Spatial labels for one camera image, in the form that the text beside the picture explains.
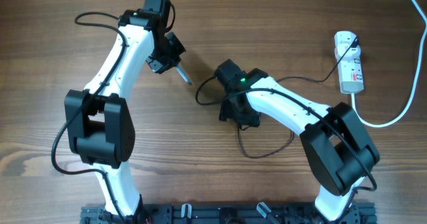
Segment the cyan screen smartphone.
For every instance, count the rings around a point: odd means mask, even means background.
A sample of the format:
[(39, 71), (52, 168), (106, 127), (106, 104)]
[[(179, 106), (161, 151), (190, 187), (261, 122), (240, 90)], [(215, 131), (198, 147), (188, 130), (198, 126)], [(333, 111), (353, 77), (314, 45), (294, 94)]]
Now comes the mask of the cyan screen smartphone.
[(182, 68), (180, 64), (178, 64), (176, 67), (177, 72), (180, 74), (182, 79), (189, 85), (192, 85), (192, 80), (189, 78), (185, 70)]

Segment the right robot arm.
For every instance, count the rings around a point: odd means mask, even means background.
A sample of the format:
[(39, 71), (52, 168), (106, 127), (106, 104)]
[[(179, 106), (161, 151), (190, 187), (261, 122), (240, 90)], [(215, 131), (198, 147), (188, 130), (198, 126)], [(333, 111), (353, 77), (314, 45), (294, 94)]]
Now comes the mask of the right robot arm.
[(335, 107), (305, 99), (260, 69), (242, 71), (228, 59), (214, 79), (226, 93), (220, 120), (231, 119), (238, 129), (258, 127), (261, 115), (279, 121), (299, 136), (320, 192), (316, 211), (327, 221), (339, 221), (351, 206), (361, 182), (371, 176), (380, 154), (356, 112), (346, 103)]

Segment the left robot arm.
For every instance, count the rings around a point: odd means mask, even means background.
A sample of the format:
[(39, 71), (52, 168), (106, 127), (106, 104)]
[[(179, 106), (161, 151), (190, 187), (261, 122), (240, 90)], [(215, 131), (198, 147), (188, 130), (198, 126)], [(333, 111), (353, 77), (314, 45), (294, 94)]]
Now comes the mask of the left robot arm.
[(171, 29), (170, 0), (145, 0), (136, 11), (117, 17), (115, 43), (97, 75), (64, 100), (69, 148), (97, 175), (105, 197), (102, 221), (143, 223), (148, 220), (131, 175), (129, 158), (135, 129), (127, 106), (133, 85), (147, 63), (154, 73), (178, 67), (185, 48)]

